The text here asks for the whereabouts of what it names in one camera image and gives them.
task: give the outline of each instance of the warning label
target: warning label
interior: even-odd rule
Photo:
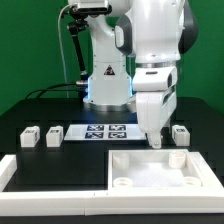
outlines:
[[[104,72],[104,75],[115,75],[111,65],[108,66],[107,70]]]

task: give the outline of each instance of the black cable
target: black cable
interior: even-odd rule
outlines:
[[[86,72],[86,67],[85,67],[85,63],[84,63],[84,59],[83,59],[83,55],[82,55],[82,50],[81,50],[81,46],[80,46],[80,42],[79,42],[79,38],[78,38],[79,32],[82,30],[85,30],[85,26],[87,25],[87,23],[85,20],[80,20],[80,21],[83,22],[83,24],[80,23],[80,26],[78,25],[77,21],[69,23],[68,30],[72,36],[72,40],[75,45],[76,55],[78,58],[79,68],[81,71],[81,80],[87,80],[89,76]]]
[[[59,88],[59,87],[64,87],[64,86],[76,86],[76,83],[74,82],[68,82],[68,83],[62,83],[62,84],[57,84],[57,85],[53,85],[53,86],[49,86],[46,89],[44,89],[43,91],[41,91],[36,98],[40,98],[43,94],[45,94],[49,89],[55,89],[55,88]]]
[[[37,89],[37,90],[34,90],[32,92],[30,92],[26,97],[25,99],[28,99],[29,96],[31,96],[32,94],[36,93],[36,92],[66,92],[66,91],[74,91],[74,92],[85,92],[85,89],[84,88],[79,88],[79,89]]]

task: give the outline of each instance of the green backdrop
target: green backdrop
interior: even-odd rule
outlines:
[[[224,1],[190,3],[198,21],[199,38],[182,57],[178,96],[201,98],[224,114]],[[64,82],[57,19],[60,8],[66,4],[66,0],[0,1],[0,114],[30,91]],[[69,18],[62,21],[62,36],[68,80],[75,81],[79,69],[66,29],[68,21]],[[91,71],[88,32],[81,34],[80,40],[87,70]]]

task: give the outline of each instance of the white tray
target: white tray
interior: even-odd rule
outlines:
[[[187,166],[171,170],[167,168],[170,151],[124,152],[130,159],[126,171],[113,168],[115,151],[109,152],[108,190],[1,192],[0,216],[224,213],[223,187],[199,153],[185,151]],[[6,155],[0,162],[0,191],[16,169],[16,157]],[[133,186],[114,187],[113,180],[120,175],[132,178]],[[182,186],[185,175],[199,178],[201,187]]]

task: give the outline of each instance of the table surface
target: table surface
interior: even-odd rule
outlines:
[[[60,148],[46,147],[46,133],[52,126],[70,124],[136,123],[129,112],[96,112],[84,109],[78,99],[29,99],[18,102],[0,117],[0,155],[16,154],[18,169],[5,191],[107,189],[108,150],[151,149],[147,141],[63,141]],[[178,98],[171,124],[187,127],[191,133],[189,151],[199,151],[224,184],[224,118],[197,98]],[[20,134],[39,126],[40,140],[34,149],[20,147]],[[167,128],[162,130],[163,148],[175,144]],[[224,223],[224,214],[164,214],[69,217],[1,217],[0,223]]]

